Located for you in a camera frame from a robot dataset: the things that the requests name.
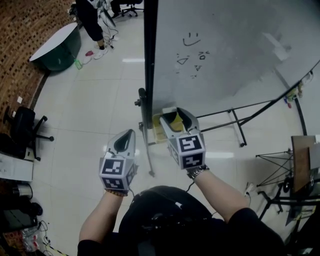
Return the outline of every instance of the whiteboard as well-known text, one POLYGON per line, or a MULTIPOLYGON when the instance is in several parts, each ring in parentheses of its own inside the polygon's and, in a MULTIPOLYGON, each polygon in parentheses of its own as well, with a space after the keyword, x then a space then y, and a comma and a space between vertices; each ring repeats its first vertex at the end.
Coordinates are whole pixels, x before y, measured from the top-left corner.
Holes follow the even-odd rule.
POLYGON ((273 100, 320 60, 313 0, 159 0, 153 114, 194 115, 273 100))

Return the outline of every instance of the electrical outlet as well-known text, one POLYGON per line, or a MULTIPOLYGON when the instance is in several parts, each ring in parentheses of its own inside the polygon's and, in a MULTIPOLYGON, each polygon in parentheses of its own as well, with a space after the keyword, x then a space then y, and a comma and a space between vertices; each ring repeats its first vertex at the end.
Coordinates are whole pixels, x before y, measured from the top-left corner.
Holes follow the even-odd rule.
POLYGON ((244 191, 244 195, 250 193, 253 190, 255 190, 255 185, 253 183, 249 183, 244 191))

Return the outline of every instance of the wooden board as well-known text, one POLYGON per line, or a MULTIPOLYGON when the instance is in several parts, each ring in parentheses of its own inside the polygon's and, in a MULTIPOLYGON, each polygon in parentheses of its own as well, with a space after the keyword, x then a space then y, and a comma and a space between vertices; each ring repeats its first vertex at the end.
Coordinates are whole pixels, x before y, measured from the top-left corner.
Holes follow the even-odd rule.
POLYGON ((293 192, 296 193, 310 181, 309 147, 315 142, 315 136, 291 136, 293 147, 293 192))

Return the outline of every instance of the chair wheel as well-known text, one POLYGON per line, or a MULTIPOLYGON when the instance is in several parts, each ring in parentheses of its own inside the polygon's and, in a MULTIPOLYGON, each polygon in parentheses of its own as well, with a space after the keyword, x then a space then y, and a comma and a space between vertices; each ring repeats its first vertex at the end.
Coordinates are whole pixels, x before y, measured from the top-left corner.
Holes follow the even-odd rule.
POLYGON ((36 216, 41 216, 44 213, 44 210, 42 209, 42 207, 40 206, 40 204, 33 202, 32 203, 32 211, 33 214, 36 216))

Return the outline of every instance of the wristwatch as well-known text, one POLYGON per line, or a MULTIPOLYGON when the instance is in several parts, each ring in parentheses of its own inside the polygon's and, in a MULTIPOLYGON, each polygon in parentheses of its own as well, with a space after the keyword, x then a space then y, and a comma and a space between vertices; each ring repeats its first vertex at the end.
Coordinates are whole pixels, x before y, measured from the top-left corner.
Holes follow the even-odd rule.
POLYGON ((190 179, 195 179, 200 173, 202 173, 203 171, 209 171, 209 167, 206 166, 206 165, 201 165, 201 166, 198 166, 196 168, 190 168, 190 169, 187 169, 187 175, 190 179))

